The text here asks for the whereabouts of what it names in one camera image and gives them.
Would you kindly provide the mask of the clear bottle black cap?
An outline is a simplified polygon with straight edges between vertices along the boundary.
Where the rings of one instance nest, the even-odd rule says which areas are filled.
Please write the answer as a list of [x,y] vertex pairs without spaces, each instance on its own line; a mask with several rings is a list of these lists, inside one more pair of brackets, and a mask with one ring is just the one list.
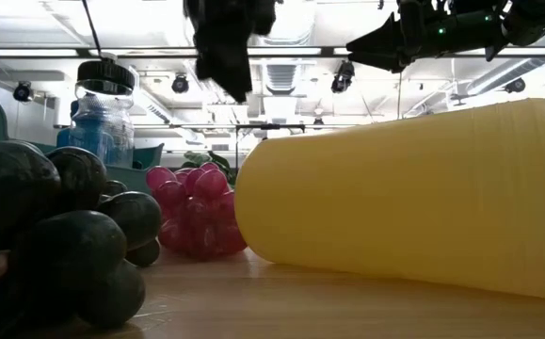
[[81,63],[69,143],[94,153],[106,165],[130,168],[135,128],[129,110],[134,105],[135,84],[135,76],[114,58]]

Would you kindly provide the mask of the red toy grape bunch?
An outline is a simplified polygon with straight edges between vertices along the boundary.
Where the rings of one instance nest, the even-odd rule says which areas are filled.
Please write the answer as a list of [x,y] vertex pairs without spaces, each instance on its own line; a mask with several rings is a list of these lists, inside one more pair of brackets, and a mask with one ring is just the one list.
[[158,241],[165,249],[212,260],[247,248],[235,218],[234,191],[219,165],[206,162],[175,172],[153,167],[146,182],[162,210]]

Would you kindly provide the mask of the green striped leaf plant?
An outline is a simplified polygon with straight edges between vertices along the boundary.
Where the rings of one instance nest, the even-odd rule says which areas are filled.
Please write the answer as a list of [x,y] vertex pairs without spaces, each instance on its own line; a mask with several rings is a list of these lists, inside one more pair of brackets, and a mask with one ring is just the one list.
[[207,151],[206,153],[187,151],[184,153],[184,162],[181,165],[181,169],[200,168],[209,163],[216,165],[225,174],[230,187],[234,188],[238,170],[233,168],[226,158],[213,151]]

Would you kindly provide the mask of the black aluminium rig frame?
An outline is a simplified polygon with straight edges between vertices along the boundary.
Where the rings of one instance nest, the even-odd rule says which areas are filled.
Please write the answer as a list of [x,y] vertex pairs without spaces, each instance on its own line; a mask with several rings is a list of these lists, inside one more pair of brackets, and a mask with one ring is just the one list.
[[[115,56],[117,59],[189,59],[197,56],[192,47],[140,47],[140,48],[108,48],[103,54]],[[346,58],[349,52],[343,47],[249,47],[251,58]],[[0,59],[89,59],[97,58],[94,48],[0,48]],[[545,46],[507,47],[497,58],[545,58]]]

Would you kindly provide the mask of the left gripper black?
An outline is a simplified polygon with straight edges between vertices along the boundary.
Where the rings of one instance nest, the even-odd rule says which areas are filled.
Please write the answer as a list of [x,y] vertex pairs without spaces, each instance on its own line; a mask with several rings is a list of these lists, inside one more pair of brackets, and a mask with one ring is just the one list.
[[[268,35],[276,22],[276,5],[281,3],[282,0],[183,0],[184,16],[196,33],[199,80],[223,80],[225,91],[237,103],[244,103],[252,91],[249,34]],[[204,31],[223,26],[247,34]]]

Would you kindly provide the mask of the yellow plastic bottle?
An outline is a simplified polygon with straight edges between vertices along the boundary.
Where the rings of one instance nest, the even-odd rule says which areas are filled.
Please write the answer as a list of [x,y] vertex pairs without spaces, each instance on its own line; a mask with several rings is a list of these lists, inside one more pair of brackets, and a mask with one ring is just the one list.
[[274,263],[545,298],[545,99],[269,139],[234,206]]

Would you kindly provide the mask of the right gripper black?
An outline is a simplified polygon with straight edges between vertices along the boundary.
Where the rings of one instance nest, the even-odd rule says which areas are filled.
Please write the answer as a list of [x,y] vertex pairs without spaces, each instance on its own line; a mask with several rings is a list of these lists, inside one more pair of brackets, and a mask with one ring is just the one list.
[[[502,39],[501,15],[507,0],[398,0],[379,28],[349,42],[348,59],[401,73],[422,57],[492,49]],[[399,40],[402,44],[395,50]]]

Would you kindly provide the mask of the silver ventilation duct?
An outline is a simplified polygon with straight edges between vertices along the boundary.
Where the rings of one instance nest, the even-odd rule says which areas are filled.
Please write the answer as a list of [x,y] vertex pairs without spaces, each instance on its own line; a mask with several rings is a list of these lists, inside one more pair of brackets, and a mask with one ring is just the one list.
[[[311,43],[316,0],[276,0],[276,21],[267,36],[257,44],[266,47],[302,47]],[[265,87],[271,94],[290,95],[297,87],[302,66],[267,64],[262,67]]]

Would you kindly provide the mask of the dark toy grape bunch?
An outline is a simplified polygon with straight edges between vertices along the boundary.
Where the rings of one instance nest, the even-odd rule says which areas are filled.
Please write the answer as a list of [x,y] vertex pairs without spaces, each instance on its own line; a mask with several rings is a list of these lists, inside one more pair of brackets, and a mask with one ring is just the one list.
[[144,301],[136,254],[156,258],[161,221],[89,151],[0,141],[0,338],[72,316],[121,327]]

